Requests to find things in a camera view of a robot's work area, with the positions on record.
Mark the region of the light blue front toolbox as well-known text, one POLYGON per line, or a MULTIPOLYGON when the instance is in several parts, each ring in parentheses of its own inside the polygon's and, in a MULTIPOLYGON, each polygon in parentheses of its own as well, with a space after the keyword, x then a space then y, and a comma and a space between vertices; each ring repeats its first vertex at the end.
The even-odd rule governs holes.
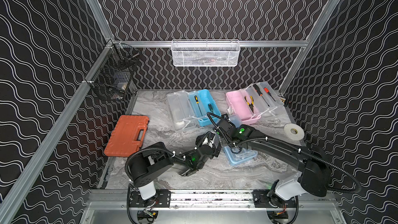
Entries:
MULTIPOLYGON (((238 128, 243 124, 242 120, 238 115, 222 115, 223 118, 229 117, 229 120, 238 128)), ((222 137, 221 138, 223 151, 229 161, 230 166, 234 167, 239 164, 248 162, 257 157, 258 152, 245 148, 231 148, 228 146, 227 141, 222 137)))

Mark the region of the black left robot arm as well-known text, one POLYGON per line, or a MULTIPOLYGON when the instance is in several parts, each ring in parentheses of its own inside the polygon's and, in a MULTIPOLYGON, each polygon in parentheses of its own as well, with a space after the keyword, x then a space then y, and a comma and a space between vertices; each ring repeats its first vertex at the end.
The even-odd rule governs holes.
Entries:
POLYGON ((131 181, 130 186, 146 201, 157 194, 154 180, 168 170, 174 170, 180 176, 191 176, 204 168, 208 160, 218 157, 220 152, 219 134, 208 131, 197 137, 192 150, 179 155, 168 150, 163 142, 143 148, 127 158, 124 169, 131 181))

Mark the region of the turquoise back toolbox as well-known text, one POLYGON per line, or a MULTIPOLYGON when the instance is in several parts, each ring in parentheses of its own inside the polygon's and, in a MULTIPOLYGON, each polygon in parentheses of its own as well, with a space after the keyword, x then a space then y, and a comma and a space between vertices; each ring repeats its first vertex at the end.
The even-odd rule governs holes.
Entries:
POLYGON ((216 101, 207 89, 199 91, 178 91, 167 95, 167 102, 171 113, 172 124, 176 132, 194 130, 200 127, 212 125, 207 114, 211 113, 208 104, 212 104, 215 115, 221 116, 216 101), (200 108, 203 116, 200 117, 199 109, 194 96, 199 98, 200 108))

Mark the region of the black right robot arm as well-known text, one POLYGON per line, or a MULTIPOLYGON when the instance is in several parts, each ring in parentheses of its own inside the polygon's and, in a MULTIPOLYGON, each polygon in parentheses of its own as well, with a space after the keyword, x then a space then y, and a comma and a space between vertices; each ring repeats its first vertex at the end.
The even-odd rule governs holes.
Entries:
POLYGON ((362 185, 357 178, 326 161, 324 153, 320 150, 311 150, 306 146, 288 143, 246 124, 236 127, 227 114, 218 116, 208 112, 207 117, 214 125, 215 131, 226 141, 227 146, 265 153, 297 170, 295 175, 274 182, 270 192, 279 199, 287 201, 300 194, 325 197, 328 191, 357 194, 362 190, 362 185), (350 178, 354 183, 354 188, 343 189, 330 186, 333 170, 350 178))

